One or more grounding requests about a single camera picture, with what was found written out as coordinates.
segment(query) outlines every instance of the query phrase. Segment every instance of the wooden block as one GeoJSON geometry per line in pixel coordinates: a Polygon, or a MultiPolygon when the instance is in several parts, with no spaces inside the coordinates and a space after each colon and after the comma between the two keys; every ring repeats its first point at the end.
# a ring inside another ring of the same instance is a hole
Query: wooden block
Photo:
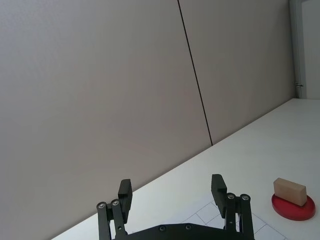
{"type": "Polygon", "coordinates": [[[278,178],[273,182],[274,194],[293,204],[303,206],[307,202],[306,186],[278,178]]]}

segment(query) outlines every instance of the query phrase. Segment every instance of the red plate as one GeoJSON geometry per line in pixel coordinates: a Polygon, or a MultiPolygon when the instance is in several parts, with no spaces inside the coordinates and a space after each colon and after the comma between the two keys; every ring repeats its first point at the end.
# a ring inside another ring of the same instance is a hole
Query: red plate
{"type": "Polygon", "coordinates": [[[273,194],[273,209],[282,217],[295,221],[303,221],[312,218],[316,213],[315,202],[307,196],[303,206],[296,205],[273,194]]]}

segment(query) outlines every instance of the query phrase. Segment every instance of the white tabletop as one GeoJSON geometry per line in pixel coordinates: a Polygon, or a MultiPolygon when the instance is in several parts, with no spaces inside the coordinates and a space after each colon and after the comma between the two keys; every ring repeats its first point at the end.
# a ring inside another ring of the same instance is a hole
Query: white tabletop
{"type": "MultiPolygon", "coordinates": [[[[292,99],[133,193],[126,230],[161,224],[211,192],[221,174],[229,192],[251,196],[251,210],[290,240],[320,239],[320,216],[292,221],[272,207],[278,177],[306,185],[320,201],[320,100],[292,99]]],[[[97,214],[54,240],[98,240],[97,214]]]]}

